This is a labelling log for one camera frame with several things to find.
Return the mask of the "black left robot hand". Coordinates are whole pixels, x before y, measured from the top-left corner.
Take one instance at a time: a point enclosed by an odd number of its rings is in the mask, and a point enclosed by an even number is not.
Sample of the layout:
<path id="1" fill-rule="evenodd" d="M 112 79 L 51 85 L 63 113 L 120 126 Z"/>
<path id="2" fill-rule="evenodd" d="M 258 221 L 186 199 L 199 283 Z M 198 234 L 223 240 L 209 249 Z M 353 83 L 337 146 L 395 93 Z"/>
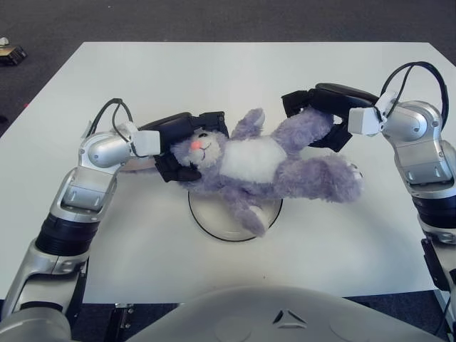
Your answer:
<path id="1" fill-rule="evenodd" d="M 191 182 L 202 177 L 196 167 L 181 165 L 170 152 L 172 145 L 190 138 L 200 128 L 218 131 L 229 137 L 222 111 L 203 113 L 199 116 L 193 116 L 188 112 L 179 113 L 139 128 L 139 131 L 151 130 L 160 134 L 160 153 L 153 157 L 155 167 L 165 182 Z"/>

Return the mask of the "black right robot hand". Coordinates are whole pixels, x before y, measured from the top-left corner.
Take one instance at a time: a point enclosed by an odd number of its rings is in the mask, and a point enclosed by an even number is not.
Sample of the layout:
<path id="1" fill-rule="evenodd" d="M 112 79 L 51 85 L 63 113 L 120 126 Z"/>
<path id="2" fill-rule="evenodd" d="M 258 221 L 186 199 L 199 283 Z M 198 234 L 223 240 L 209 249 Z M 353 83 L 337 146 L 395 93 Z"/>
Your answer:
<path id="1" fill-rule="evenodd" d="M 377 103 L 378 96 L 346 85 L 319 83 L 310 90 L 297 90 L 283 95 L 281 99 L 289 118 L 308 106 L 340 118 L 341 122 L 335 124 L 324 138 L 310 144 L 311 147 L 339 152 L 352 138 L 348 131 L 350 110 L 372 107 Z"/>

